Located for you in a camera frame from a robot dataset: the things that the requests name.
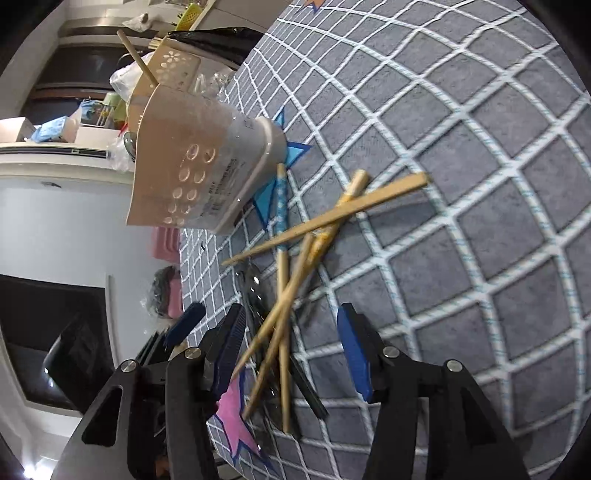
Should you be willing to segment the long wooden chopstick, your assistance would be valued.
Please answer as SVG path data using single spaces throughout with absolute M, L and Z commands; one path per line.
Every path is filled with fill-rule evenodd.
M 273 247 L 283 245 L 284 243 L 300 238 L 305 234 L 332 225 L 339 220 L 348 219 L 356 213 L 369 210 L 370 208 L 374 208 L 408 193 L 422 189 L 429 183 L 430 177 L 426 173 L 416 173 L 405 176 L 404 178 L 393 181 L 388 185 L 378 188 L 370 193 L 363 194 L 363 196 L 353 198 L 348 202 L 335 206 L 331 210 L 322 213 L 322 215 L 318 215 L 318 217 L 315 217 L 314 219 L 291 227 L 286 232 L 274 236 L 273 239 L 266 241 L 266 243 L 263 243 L 262 245 L 253 247 L 252 249 L 230 257 L 228 260 L 223 261 L 222 264 L 224 266 L 229 266 L 238 263 L 245 258 L 255 256 L 259 253 L 263 253 L 266 250 L 270 250 Z

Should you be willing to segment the plain wooden chopstick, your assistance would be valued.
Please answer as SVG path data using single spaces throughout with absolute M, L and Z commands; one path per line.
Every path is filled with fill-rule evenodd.
M 148 78 L 150 84 L 152 86 L 158 85 L 158 80 L 156 79 L 155 75 L 151 72 L 145 62 L 142 60 L 141 56 L 137 53 L 132 43 L 129 41 L 128 37 L 124 33 L 122 29 L 118 29 L 116 32 L 119 40 L 130 54 L 132 59 L 136 62 L 142 73 Z

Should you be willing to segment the pink plastic stool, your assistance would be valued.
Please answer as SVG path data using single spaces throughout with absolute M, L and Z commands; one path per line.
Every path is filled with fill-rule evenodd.
M 181 280 L 175 266 L 167 266 L 155 273 L 149 300 L 150 309 L 157 317 L 177 319 L 181 315 Z
M 150 250 L 153 258 L 179 265 L 179 230 L 177 228 L 153 227 Z

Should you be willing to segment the beige plastic utensil holder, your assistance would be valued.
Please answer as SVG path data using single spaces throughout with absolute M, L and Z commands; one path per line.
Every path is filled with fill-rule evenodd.
M 286 159 L 287 139 L 273 120 L 159 85 L 139 122 L 126 222 L 227 235 Z

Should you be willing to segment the yellow tipped wooden chopstick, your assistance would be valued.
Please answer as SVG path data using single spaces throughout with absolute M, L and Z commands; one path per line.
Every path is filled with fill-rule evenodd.
M 322 294 L 318 298 L 312 295 L 318 292 L 322 286 L 320 271 L 325 269 L 334 279 L 335 275 L 342 273 L 346 268 L 356 262 L 369 257 L 369 244 L 362 238 L 360 223 L 356 220 L 342 221 L 341 224 L 332 224 L 318 233 L 315 246 L 311 249 L 311 261 L 308 261 L 307 273 L 301 281 L 297 296 L 291 305 L 284 305 L 283 321 L 286 327 L 283 330 L 277 359 L 273 363 L 273 369 L 266 379 L 264 388 L 269 388 L 274 380 L 280 382 L 280 393 L 266 402 L 271 407 L 280 407 L 280 416 L 291 416 L 291 388 L 297 386 L 301 394 L 311 392 L 308 377 L 300 371 L 301 364 L 291 356 L 290 340 L 293 337 L 291 328 L 294 325 L 303 328 L 304 344 L 308 347 L 320 347 L 335 339 L 335 327 L 325 322 L 320 327 L 314 327 L 311 322 L 321 318 L 322 313 L 329 312 L 329 295 Z

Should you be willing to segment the blue checked tablecloth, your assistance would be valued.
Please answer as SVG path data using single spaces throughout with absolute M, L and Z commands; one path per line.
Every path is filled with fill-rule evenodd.
M 301 438 L 252 418 L 263 458 L 230 453 L 244 479 L 359 479 L 379 409 L 349 376 L 342 303 L 410 357 L 462 362 L 548 479 L 590 414 L 590 97 L 549 30 L 517 1 L 273 2 L 273 25 L 223 92 L 250 116 L 283 117 L 308 146 L 288 170 L 290 223 L 335 205 L 356 170 L 373 187 L 410 173 L 423 190 L 363 213 L 369 257 L 315 298 L 335 327 L 294 356 L 329 416 L 301 395 Z

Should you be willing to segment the white lattice basket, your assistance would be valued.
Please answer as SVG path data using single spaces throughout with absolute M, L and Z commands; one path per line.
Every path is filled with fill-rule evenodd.
M 153 52 L 147 62 L 147 68 L 158 84 L 187 92 L 194 82 L 200 63 L 197 49 L 183 42 L 165 38 Z M 130 132 L 137 132 L 143 111 L 155 87 L 156 84 L 145 74 L 136 82 L 127 102 L 127 124 Z

